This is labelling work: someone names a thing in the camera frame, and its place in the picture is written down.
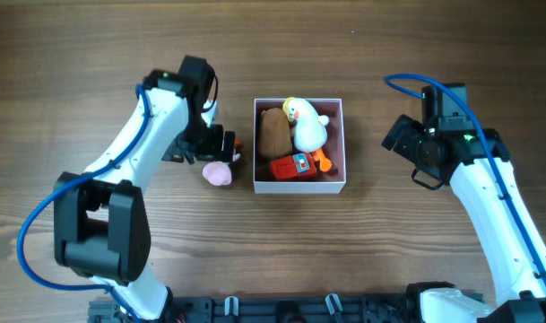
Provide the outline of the pink pig toy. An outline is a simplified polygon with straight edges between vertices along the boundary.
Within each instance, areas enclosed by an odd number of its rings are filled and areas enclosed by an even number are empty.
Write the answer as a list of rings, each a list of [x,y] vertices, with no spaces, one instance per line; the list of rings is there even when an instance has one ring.
[[[203,167],[203,177],[215,187],[229,186],[233,180],[234,169],[240,165],[243,144],[239,139],[235,140],[233,157],[229,162],[211,161]]]

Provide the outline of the brown plush toy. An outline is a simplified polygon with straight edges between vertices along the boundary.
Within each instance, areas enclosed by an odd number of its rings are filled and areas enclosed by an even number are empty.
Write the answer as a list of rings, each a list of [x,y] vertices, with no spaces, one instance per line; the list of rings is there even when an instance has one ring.
[[[266,159],[278,159],[292,152],[290,123],[280,108],[263,110],[260,114],[258,153]]]

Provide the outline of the red toy truck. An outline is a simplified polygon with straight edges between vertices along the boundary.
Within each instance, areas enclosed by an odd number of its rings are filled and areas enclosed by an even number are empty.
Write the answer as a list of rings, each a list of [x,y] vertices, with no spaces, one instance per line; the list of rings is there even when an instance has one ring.
[[[316,176],[316,165],[309,153],[296,153],[270,162],[270,171],[278,181],[296,181]]]

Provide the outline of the white plush duck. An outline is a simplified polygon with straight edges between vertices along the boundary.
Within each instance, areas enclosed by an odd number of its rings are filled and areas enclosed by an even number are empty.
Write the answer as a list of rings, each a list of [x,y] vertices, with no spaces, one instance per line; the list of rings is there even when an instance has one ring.
[[[313,161],[319,163],[319,169],[328,172],[333,163],[325,156],[323,147],[328,138],[326,126],[329,124],[329,117],[319,115],[312,104],[302,98],[287,98],[282,110],[289,122],[294,124],[291,137],[295,148],[309,153]]]

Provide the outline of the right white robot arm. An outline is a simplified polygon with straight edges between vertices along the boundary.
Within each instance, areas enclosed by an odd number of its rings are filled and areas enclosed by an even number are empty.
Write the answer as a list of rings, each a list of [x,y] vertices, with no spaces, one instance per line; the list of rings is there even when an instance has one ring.
[[[546,246],[516,185],[510,153],[499,133],[481,126],[462,83],[419,74],[385,78],[421,81],[422,120],[401,115],[382,145],[411,162],[414,172],[449,186],[471,219],[488,261],[496,306],[442,282],[410,284],[407,322],[546,322]]]

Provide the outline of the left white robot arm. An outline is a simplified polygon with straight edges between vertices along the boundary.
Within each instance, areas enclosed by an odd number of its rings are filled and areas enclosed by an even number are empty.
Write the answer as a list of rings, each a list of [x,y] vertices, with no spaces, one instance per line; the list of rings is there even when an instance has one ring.
[[[222,162],[236,138],[214,121],[218,79],[206,59],[177,72],[152,70],[136,87],[134,113],[83,174],[63,173],[54,191],[54,251],[60,266],[103,284],[125,322],[178,320],[171,290],[148,265],[151,232],[143,193],[163,161]]]

